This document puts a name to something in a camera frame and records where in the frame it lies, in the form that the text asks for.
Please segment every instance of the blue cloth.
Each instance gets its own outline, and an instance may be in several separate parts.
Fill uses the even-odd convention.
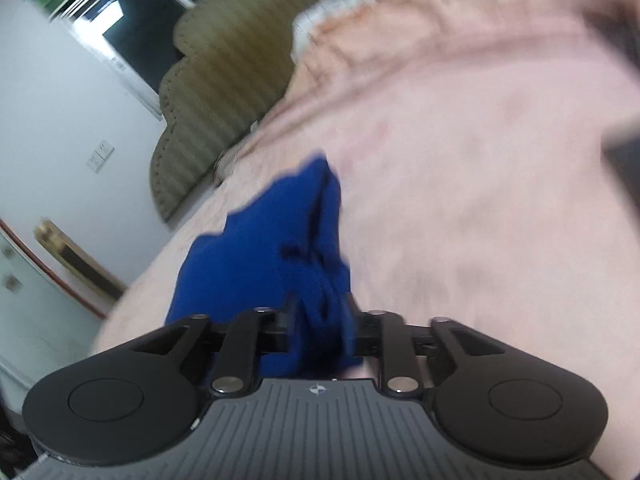
[[[194,241],[182,265],[166,318],[208,314],[230,322],[257,306],[299,300],[289,352],[260,358],[261,376],[313,377],[337,372],[350,357],[353,327],[342,298],[349,268],[340,258],[340,183],[324,157],[276,181],[219,235]]]

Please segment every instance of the door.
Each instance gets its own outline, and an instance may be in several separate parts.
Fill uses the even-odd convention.
[[[0,230],[0,387],[22,411],[27,391],[87,357],[100,320],[66,295]]]

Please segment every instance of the pink bedsheet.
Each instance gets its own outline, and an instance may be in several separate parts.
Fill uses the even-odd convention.
[[[323,150],[360,307],[412,324],[452,317],[588,378],[610,409],[594,460],[630,479],[640,233],[600,146],[640,118],[640,78],[582,14],[634,16],[638,1],[379,0],[326,23],[287,98],[97,349],[160,326],[193,239]]]

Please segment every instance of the metal screw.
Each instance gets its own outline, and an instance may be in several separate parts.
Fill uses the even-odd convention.
[[[386,386],[397,394],[407,394],[418,389],[418,381],[411,377],[393,377],[386,382]]]
[[[211,387],[221,394],[234,394],[242,390],[244,383],[239,377],[220,377],[211,384]]]

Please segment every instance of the white wall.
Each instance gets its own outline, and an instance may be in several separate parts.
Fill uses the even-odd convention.
[[[156,213],[149,161],[164,122],[59,23],[25,0],[0,0],[0,218],[89,300],[34,240],[42,217],[132,282],[171,236]],[[85,162],[102,139],[99,174]]]

